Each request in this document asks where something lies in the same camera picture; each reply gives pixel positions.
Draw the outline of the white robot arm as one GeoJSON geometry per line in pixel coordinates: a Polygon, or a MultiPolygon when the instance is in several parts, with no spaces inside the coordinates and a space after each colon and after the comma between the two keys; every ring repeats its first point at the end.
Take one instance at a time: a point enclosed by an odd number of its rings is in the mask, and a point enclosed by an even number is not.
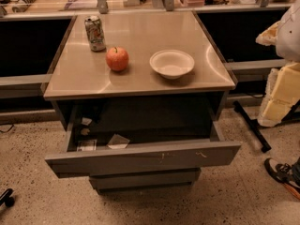
{"type": "Polygon", "coordinates": [[[300,0],[296,0],[282,18],[256,37],[264,46],[274,45],[279,57],[300,61],[300,0]]]}

